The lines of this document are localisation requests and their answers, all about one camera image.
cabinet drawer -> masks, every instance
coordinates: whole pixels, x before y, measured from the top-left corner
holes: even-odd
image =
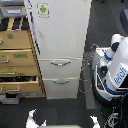
[[[1,82],[0,93],[27,93],[39,92],[38,79],[26,82]]]
[[[28,32],[22,31],[3,31],[0,32],[0,49],[24,49],[31,48]]]
[[[43,80],[47,99],[77,98],[79,79]]]
[[[38,61],[43,78],[80,77],[82,59]]]
[[[38,70],[35,66],[24,67],[0,67],[0,77],[12,77],[12,76],[37,76]]]
[[[31,49],[0,50],[0,66],[35,65]]]

black floor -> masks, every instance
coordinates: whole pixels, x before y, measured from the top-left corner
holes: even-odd
[[[120,23],[120,12],[128,8],[128,1],[121,3],[120,0],[106,0],[104,4],[98,3],[100,0],[92,1],[85,52],[91,51],[92,44],[110,46],[111,36],[115,33],[126,36]],[[91,115],[98,117],[101,128],[105,123],[100,110],[86,108],[86,96],[79,92],[77,99],[20,99],[18,105],[0,104],[0,128],[25,128],[28,113],[33,109],[37,109],[34,120],[39,125],[46,120],[47,125],[79,125],[92,128]]]

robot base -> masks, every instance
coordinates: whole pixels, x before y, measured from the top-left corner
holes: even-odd
[[[93,77],[92,77],[92,88],[93,88],[93,94],[94,94],[94,97],[96,98],[96,100],[103,106],[106,106],[106,107],[113,107],[113,106],[117,106],[118,105],[118,101],[117,100],[114,100],[112,99],[112,101],[107,101],[106,99],[104,99],[96,90],[96,87],[95,87],[95,80],[94,80],[94,73],[93,73]]]

freezer drawer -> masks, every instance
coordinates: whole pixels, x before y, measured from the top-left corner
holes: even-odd
[[[80,77],[82,59],[43,60],[38,62],[43,79]]]
[[[0,77],[12,76],[35,76],[38,75],[36,65],[33,66],[14,66],[14,67],[0,67]]]
[[[39,59],[79,57],[83,55],[92,0],[24,0],[33,40],[37,38]],[[49,9],[43,17],[41,7]]]
[[[77,98],[79,79],[44,79],[47,99]]]
[[[0,93],[39,92],[38,78],[26,82],[0,82]]]
[[[0,66],[35,65],[31,49],[0,50]]]
[[[28,32],[3,31],[0,32],[0,49],[24,49],[31,48]]]

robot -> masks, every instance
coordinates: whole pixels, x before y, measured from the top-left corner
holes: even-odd
[[[128,34],[128,9],[120,20]],[[114,34],[110,47],[96,48],[92,69],[94,95],[105,105],[118,104],[128,92],[128,37]]]

